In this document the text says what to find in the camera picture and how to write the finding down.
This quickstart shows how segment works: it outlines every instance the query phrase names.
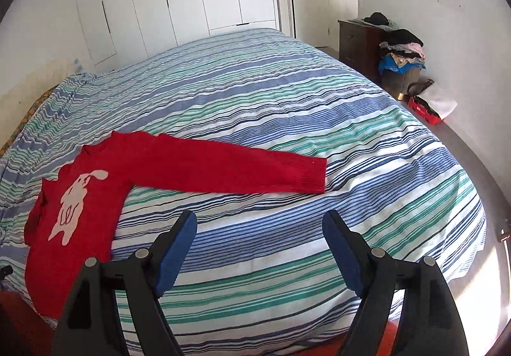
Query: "blue gripper pad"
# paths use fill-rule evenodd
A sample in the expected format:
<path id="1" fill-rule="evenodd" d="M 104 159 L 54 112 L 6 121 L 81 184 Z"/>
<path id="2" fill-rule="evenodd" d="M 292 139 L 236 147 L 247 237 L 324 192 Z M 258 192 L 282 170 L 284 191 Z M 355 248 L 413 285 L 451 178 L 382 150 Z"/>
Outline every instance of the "blue gripper pad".
<path id="1" fill-rule="evenodd" d="M 197 217 L 195 213 L 190 212 L 160 264 L 158 279 L 154 287 L 158 297 L 174 286 L 177 274 L 179 274 L 196 234 Z"/>
<path id="2" fill-rule="evenodd" d="M 353 250 L 349 246 L 349 243 L 335 223 L 335 219 L 337 218 L 341 219 L 336 211 L 328 211 L 324 214 L 323 236 L 341 271 L 346 287 L 355 291 L 357 296 L 361 297 L 364 292 L 362 268 Z"/>

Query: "black hat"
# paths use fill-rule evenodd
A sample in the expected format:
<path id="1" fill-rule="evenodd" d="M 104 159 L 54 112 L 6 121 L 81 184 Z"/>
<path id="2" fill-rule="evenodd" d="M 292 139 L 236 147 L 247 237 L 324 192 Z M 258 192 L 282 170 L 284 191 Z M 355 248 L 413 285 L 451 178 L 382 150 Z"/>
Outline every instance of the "black hat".
<path id="1" fill-rule="evenodd" d="M 364 19 L 366 23 L 371 23 L 371 25 L 385 25 L 388 26 L 388 19 L 382 15 L 379 11 L 373 13 L 371 17 L 366 17 Z"/>

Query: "sweater cuff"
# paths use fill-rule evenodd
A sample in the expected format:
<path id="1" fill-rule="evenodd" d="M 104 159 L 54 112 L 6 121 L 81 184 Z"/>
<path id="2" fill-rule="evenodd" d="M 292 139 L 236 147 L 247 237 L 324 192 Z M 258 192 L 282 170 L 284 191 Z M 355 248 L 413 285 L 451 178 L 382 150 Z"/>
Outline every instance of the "sweater cuff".
<path id="1" fill-rule="evenodd" d="M 303 174 L 297 182 L 298 189 L 301 193 L 324 193 L 326 158 L 308 157 L 307 163 L 303 165 Z"/>

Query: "mattress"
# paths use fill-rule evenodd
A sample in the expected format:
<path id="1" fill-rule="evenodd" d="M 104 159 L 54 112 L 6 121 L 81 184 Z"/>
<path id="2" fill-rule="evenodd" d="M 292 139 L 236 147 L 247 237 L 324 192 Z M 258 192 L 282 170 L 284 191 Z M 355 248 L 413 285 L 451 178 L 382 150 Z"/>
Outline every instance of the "mattress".
<path id="1" fill-rule="evenodd" d="M 39 108 L 0 159 L 0 266 L 14 268 L 2 284 L 29 303 L 23 227 L 41 178 L 56 178 L 82 145 L 112 130 L 328 158 L 319 195 L 131 191 L 112 259 L 150 245 L 185 209 L 198 217 L 176 285 L 160 299 L 185 354 L 288 354 L 349 327 L 359 300 L 321 232 L 329 209 L 395 258 L 433 256 L 447 280 L 466 274 L 484 245 L 476 190 L 431 132 L 346 65 L 255 29 L 73 75 Z M 126 297 L 117 300 L 128 347 L 140 352 Z"/>

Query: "bed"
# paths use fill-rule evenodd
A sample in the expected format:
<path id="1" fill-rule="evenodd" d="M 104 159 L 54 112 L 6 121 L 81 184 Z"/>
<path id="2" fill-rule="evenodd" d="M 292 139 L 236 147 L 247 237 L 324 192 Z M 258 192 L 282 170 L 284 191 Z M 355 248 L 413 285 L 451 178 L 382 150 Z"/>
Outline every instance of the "bed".
<path id="1" fill-rule="evenodd" d="M 288 354 L 349 327 L 359 301 L 321 233 L 329 209 L 393 257 L 433 256 L 447 280 L 466 274 L 484 246 L 472 182 L 415 117 L 323 52 L 254 29 L 70 76 L 38 109 L 0 159 L 0 266 L 14 268 L 2 284 L 29 303 L 23 227 L 41 178 L 55 178 L 82 145 L 112 130 L 328 158 L 320 195 L 131 191 L 112 259 L 149 245 L 185 209 L 198 217 L 176 285 L 160 299 L 185 354 Z M 402 298 L 394 297 L 393 318 Z M 126 297 L 117 300 L 129 349 L 139 353 Z"/>

